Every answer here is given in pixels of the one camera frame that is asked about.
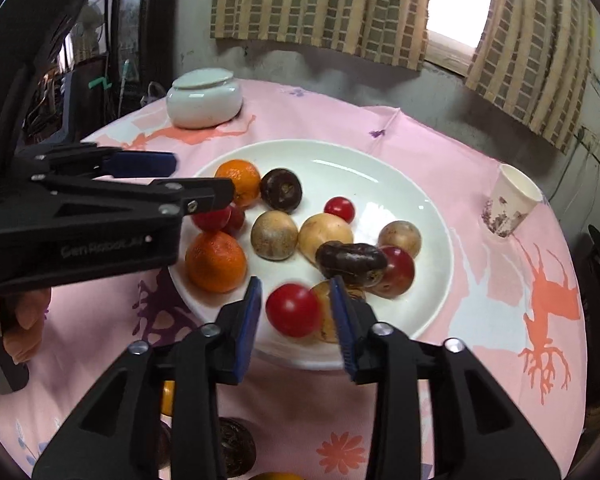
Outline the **person's left hand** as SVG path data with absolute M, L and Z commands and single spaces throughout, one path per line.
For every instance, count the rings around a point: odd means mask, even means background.
M 2 336 L 5 351 L 15 364 L 30 361 L 41 347 L 50 300 L 50 288 L 0 297 L 0 311 L 10 312 L 15 319 L 15 324 Z

